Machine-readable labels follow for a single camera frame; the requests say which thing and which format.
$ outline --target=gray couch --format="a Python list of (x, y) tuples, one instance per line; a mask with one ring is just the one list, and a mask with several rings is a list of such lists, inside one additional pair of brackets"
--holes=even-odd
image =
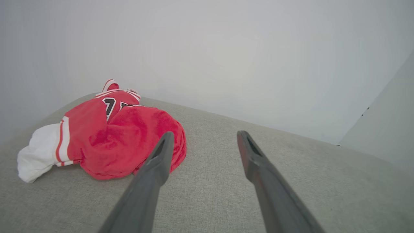
[[(60, 121), (82, 97), (0, 148), (1, 232), (96, 232), (132, 175), (107, 181), (80, 166), (53, 167), (33, 184), (16, 157), (33, 131)], [(327, 232), (414, 232), (414, 181), (374, 156), (161, 101), (142, 104), (184, 127), (188, 153), (161, 188), (153, 232), (265, 232), (244, 176), (236, 132), (247, 130)]]

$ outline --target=couch cushion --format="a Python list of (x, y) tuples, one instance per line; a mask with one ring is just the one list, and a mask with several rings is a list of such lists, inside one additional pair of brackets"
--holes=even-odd
[[(95, 180), (79, 165), (53, 167), (33, 184), (16, 156), (35, 129), (60, 121), (82, 97), (0, 148), (4, 232), (96, 232), (132, 179)], [(327, 232), (414, 231), (413, 179), (371, 155), (175, 104), (142, 98), (185, 129), (187, 158), (161, 188), (153, 232), (265, 232), (244, 176), (236, 132), (247, 130)]]

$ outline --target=white trim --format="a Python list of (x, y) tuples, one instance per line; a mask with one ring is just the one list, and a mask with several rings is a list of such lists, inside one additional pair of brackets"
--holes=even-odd
[(111, 93), (111, 92), (120, 91), (120, 90), (121, 90), (121, 89), (113, 89), (113, 90), (109, 90), (109, 91), (101, 92), (101, 93), (96, 94), (96, 95), (95, 95), (95, 97), (98, 97), (99, 95), (100, 95), (100, 96), (102, 96), (102, 95), (104, 95), (104, 94), (108, 94), (108, 93)]
[(127, 88), (127, 91), (129, 91), (129, 92), (133, 92), (133, 93), (138, 94), (138, 91), (136, 91), (136, 90), (134, 90), (134, 89), (132, 89), (132, 88)]
[(69, 146), (69, 142), (69, 117), (64, 116), (62, 122), (62, 144), (59, 148), (59, 157), (62, 162), (70, 161), (69, 156), (67, 155), (67, 147)]
[(140, 100), (141, 100), (141, 97), (137, 97), (136, 95), (135, 95), (135, 93), (133, 93), (133, 92), (129, 92), (129, 91), (125, 91), (125, 90), (123, 90), (124, 92), (126, 92), (126, 93), (128, 93), (128, 94), (130, 94), (132, 97), (134, 97), (138, 102), (140, 102)]
[(145, 107), (144, 105), (125, 105), (124, 107)]
[(62, 167), (62, 166), (68, 166), (68, 165), (72, 165), (72, 164), (73, 164), (73, 161), (72, 160), (69, 160), (69, 161), (57, 163), (56, 166)]
[(130, 95), (132, 95), (132, 96), (133, 96), (136, 100), (138, 100), (138, 101), (140, 101), (140, 100), (141, 100), (141, 96), (140, 96), (140, 95), (138, 95), (137, 93), (130, 92), (130, 91), (126, 91), (126, 90), (121, 90), (121, 89), (109, 90), (109, 91), (106, 91), (106, 92), (102, 92), (102, 93), (96, 94), (96, 95), (95, 95), (95, 99), (101, 98), (101, 97), (103, 97), (103, 96), (105, 96), (105, 95), (107, 95), (107, 94), (109, 94), (109, 93), (113, 93), (113, 92), (117, 92), (117, 91), (123, 91), (123, 92), (129, 93), (129, 94), (130, 94)]
[(111, 86), (112, 84), (116, 83), (115, 80), (113, 80), (112, 78), (109, 79), (106, 83), (105, 86), (102, 89), (102, 92), (104, 92), (105, 90), (108, 90), (109, 86)]

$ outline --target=red jersey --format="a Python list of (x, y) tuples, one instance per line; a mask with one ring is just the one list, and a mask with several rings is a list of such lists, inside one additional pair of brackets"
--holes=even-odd
[[(60, 124), (33, 134), (18, 155), (19, 176), (24, 181), (33, 182), (53, 164), (76, 163), (96, 179), (124, 177), (139, 170), (167, 131), (174, 133), (171, 172), (180, 165), (187, 151), (181, 124), (163, 110), (140, 105), (135, 91), (120, 90), (111, 82), (106, 91), (68, 111)], [(42, 155), (36, 152), (39, 146)], [(52, 156), (45, 157), (44, 150)]]

